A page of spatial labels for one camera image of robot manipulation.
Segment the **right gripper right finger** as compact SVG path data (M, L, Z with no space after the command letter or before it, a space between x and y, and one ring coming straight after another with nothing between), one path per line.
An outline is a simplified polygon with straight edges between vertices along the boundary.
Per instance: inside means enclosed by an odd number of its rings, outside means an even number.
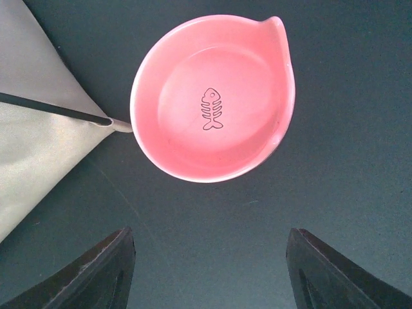
M411 296L305 229L290 230L286 262L298 308L411 308Z

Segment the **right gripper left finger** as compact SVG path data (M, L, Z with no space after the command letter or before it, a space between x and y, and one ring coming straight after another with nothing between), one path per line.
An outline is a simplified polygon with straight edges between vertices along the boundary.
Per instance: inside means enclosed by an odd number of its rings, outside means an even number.
M125 227L1 308L126 308L134 268L133 233Z

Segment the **beige fabric pet tent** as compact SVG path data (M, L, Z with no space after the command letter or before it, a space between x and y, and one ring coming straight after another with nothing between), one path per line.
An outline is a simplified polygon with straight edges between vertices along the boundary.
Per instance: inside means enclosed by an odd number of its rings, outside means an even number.
M108 117L22 1L1 2L1 93ZM2 238L103 139L131 132L129 123L110 119L100 126L1 102Z

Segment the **black tent pole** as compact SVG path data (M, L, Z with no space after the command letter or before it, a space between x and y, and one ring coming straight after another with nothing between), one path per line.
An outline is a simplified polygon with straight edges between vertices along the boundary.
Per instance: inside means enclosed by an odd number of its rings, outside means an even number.
M110 126L113 123L113 121L108 117L100 117L100 116L92 115L89 113L76 111L73 109L63 108L60 106L54 106L51 104L47 104L45 102L39 102L39 101L31 100L28 98L22 98L22 97L10 95L7 93L1 93L1 102L5 104L14 105L14 106L19 106L22 108L34 109L37 111L43 111L46 113L74 118L77 120L92 122L100 126Z

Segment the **pink pet bowl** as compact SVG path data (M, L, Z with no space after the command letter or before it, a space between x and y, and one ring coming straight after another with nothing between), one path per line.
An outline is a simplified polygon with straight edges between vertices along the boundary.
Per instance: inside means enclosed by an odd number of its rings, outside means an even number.
M143 153L173 177L214 183L262 164L290 125L295 79L282 20L207 15L164 35L133 82Z

